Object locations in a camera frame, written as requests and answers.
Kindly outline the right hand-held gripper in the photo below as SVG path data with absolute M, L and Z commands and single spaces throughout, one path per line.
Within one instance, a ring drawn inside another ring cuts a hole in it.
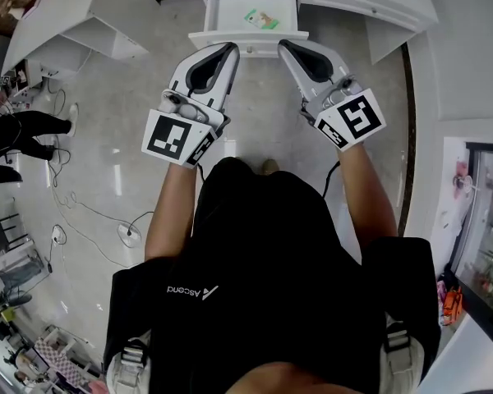
M 305 99 L 302 115 L 337 150 L 345 152 L 386 128 L 372 90 L 348 75 L 336 51 L 310 40 L 281 39 L 278 54 Z M 332 84 L 325 89 L 328 81 Z

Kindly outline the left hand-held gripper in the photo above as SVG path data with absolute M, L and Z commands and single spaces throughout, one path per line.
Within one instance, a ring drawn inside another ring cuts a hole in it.
M 221 109 L 239 61 L 239 48 L 231 42 L 209 45 L 183 59 L 161 104 L 149 112 L 141 151 L 178 166 L 197 166 L 230 122 Z M 206 105 L 189 98 L 193 94 L 206 95 Z

